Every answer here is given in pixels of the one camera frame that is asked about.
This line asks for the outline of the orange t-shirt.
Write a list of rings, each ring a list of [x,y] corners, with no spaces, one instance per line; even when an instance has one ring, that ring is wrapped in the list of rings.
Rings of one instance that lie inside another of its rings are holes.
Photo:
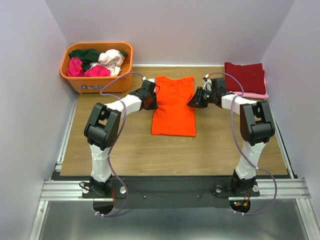
[[[156,84],[158,108],[153,112],[151,134],[195,137],[196,112],[187,106],[194,95],[195,78],[157,76]]]

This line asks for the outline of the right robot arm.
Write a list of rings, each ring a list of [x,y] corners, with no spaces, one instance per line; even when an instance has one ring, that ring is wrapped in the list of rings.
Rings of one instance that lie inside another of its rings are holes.
[[[204,85],[196,89],[187,106],[204,109],[208,104],[214,104],[221,109],[230,110],[232,117],[234,114],[239,115],[243,144],[240,147],[234,121],[232,121],[232,135],[240,152],[240,159],[231,177],[230,189],[235,195],[256,191],[258,162],[264,147],[275,134],[275,124],[269,103],[265,100],[249,100],[227,91],[225,79],[222,77],[211,79],[206,75],[203,81]]]

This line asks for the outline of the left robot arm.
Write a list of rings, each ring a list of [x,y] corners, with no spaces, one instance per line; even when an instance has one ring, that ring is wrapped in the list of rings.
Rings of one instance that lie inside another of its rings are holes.
[[[89,186],[85,187],[86,190],[100,197],[111,193],[112,170],[109,159],[111,149],[123,129],[120,123],[125,123],[129,114],[157,109],[156,88],[154,78],[143,79],[141,87],[125,97],[112,103],[98,102],[94,105],[84,128],[92,159]]]

